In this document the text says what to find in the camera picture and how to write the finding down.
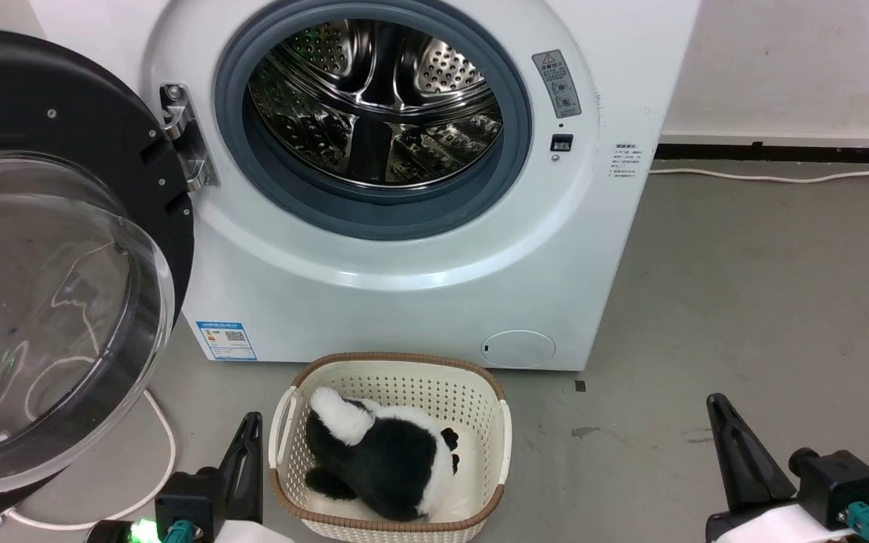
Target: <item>door hinge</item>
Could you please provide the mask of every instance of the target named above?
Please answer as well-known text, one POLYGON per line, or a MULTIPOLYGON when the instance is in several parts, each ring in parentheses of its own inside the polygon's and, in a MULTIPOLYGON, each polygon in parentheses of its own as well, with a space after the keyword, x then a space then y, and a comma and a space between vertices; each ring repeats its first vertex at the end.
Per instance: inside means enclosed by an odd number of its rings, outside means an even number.
POLYGON ((159 88, 159 102, 162 106, 163 131, 180 155, 187 190, 196 192, 203 186, 220 186, 186 87, 177 83, 162 85, 159 88))

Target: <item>concrete floor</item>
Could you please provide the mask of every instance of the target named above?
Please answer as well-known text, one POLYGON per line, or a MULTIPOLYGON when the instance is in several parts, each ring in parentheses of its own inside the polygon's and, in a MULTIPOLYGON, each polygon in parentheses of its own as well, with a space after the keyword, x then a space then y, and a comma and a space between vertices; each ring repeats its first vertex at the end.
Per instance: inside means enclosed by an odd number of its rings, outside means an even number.
MULTIPOLYGON (((790 176, 852 168, 704 165, 790 176)), ((219 462, 248 410, 269 422, 300 369, 208 362, 185 324, 162 358, 152 390, 177 430, 184 471, 219 462)), ((869 463, 869 178, 652 178, 588 369, 497 375, 514 459, 479 541, 702 541, 707 516, 725 506, 704 406, 715 391, 783 464, 800 446, 849 448, 869 463)), ((52 522, 99 518, 144 495, 165 461, 162 430, 141 401, 22 510, 52 522)), ((325 541, 269 489, 265 499, 267 526, 325 541)), ((0 528, 3 543, 82 539, 14 521, 0 528)))

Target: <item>laundry basket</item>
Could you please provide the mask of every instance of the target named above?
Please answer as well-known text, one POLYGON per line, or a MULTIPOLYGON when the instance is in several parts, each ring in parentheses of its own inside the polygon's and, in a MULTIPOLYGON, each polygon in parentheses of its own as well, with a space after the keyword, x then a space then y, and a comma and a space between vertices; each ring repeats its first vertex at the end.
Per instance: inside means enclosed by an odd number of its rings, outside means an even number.
POLYGON ((501 502, 511 458, 511 415, 498 382, 468 362, 424 354, 332 354, 310 364, 280 399, 268 451, 277 501, 316 533, 357 543, 463 543, 480 532, 501 502), (307 399, 318 386, 384 406, 417 406, 459 434, 451 495, 430 522, 387 521, 359 501, 331 501, 307 488, 304 475, 314 457, 304 425, 307 399))

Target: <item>white wall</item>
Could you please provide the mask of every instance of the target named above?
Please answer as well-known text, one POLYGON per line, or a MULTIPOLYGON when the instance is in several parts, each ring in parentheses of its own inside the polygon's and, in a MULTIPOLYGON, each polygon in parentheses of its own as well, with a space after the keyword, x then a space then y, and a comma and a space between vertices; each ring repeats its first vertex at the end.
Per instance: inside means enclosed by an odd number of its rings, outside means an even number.
POLYGON ((869 145, 869 0, 703 0, 663 141, 869 145))

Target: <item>power cord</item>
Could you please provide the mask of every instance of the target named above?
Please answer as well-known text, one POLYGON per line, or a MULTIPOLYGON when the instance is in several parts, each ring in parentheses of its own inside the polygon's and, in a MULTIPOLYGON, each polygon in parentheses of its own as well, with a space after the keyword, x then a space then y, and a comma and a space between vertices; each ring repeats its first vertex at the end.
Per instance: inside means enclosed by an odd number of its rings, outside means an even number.
POLYGON ((811 179, 794 179, 789 176, 765 176, 765 175, 734 175, 713 172, 710 170, 698 170, 695 168, 668 168, 662 170, 649 170, 649 174, 696 174, 708 176, 721 176, 724 179, 739 179, 739 181, 776 181, 780 183, 820 183, 833 179, 851 178, 851 176, 869 176, 869 170, 862 172, 844 172, 827 176, 815 176, 811 179))
MULTIPOLYGON (((166 420, 166 415, 163 415, 163 409, 160 409, 158 403, 156 403, 156 399, 152 397, 152 394, 149 391, 143 391, 143 395, 147 400, 149 400, 149 406, 152 407, 152 410, 156 413, 156 416, 159 418, 159 422, 163 425, 163 430, 166 431, 166 438, 170 441, 170 461, 166 464, 166 472, 163 474, 163 477, 159 479, 159 482, 156 484, 154 489, 146 495, 145 498, 140 499, 140 501, 134 503, 128 508, 121 510, 115 515, 111 515, 106 517, 107 521, 118 521, 124 516, 130 515, 134 513, 137 509, 141 508, 143 505, 147 505, 153 498, 159 494, 159 491, 163 490, 163 487, 166 486, 167 479, 170 478, 170 475, 173 474, 173 467, 176 467, 177 463, 177 441, 173 436, 173 429, 170 428, 170 423, 166 420)), ((87 522, 87 523, 70 523, 70 525, 62 525, 62 523, 46 523, 37 520, 30 519, 28 517, 23 516, 20 512, 15 510, 15 508, 7 509, 0 515, 0 525, 2 525, 3 517, 8 517, 10 519, 14 519, 17 522, 24 523, 24 525, 31 526, 32 528, 39 529, 50 529, 53 532, 76 532, 76 530, 80 529, 90 529, 93 528, 99 521, 87 522)))

